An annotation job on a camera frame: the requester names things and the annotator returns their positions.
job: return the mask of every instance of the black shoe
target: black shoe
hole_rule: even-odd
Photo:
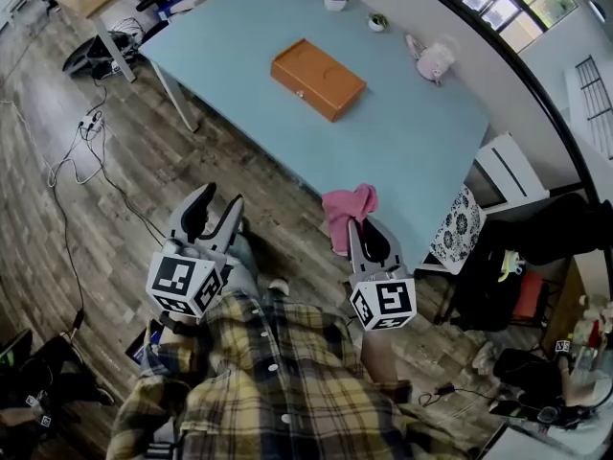
[[[96,390],[98,390],[98,394],[100,396],[100,398],[98,399],[99,403],[101,403],[102,405],[108,405],[109,407],[111,405],[115,405],[115,399],[113,399],[113,396],[110,394],[110,392],[103,389],[102,387],[96,387]]]

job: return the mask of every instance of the white flower pot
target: white flower pot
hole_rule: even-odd
[[[339,12],[345,9],[347,0],[324,0],[324,4],[329,11]]]
[[[381,24],[377,24],[376,22],[374,22],[372,19],[369,19],[368,21],[368,27],[370,27],[373,31],[375,31],[376,33],[380,33],[382,31],[385,31],[385,28],[381,25]]]

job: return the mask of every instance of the power outlet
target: power outlet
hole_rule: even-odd
[[[102,115],[99,115],[99,116],[100,117],[98,119],[96,119],[93,115],[83,116],[82,128],[85,129],[85,131],[100,133],[100,131],[102,130]]]

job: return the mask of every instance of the metal rack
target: metal rack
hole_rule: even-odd
[[[592,130],[592,142],[597,150],[613,160],[613,107],[592,57],[577,65],[577,73],[587,122]]]

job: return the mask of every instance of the black curved edge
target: black curved edge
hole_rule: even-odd
[[[552,102],[549,94],[545,91],[541,83],[534,76],[534,73],[528,68],[517,53],[507,44],[507,42],[498,35],[490,26],[486,25],[482,18],[469,7],[464,5],[460,0],[438,0],[448,9],[458,15],[473,31],[480,35],[491,46],[498,55],[508,64],[512,71],[524,83],[526,88],[538,102],[543,112],[554,125],[557,134],[568,151],[568,154],[577,169],[577,174],[581,181],[583,190],[590,204],[600,203],[600,198],[596,191],[594,179],[587,168],[585,159],[581,154],[577,141],[566,125],[557,107]],[[606,272],[609,280],[609,293],[613,298],[613,257],[612,247],[603,250],[604,262],[606,263]]]

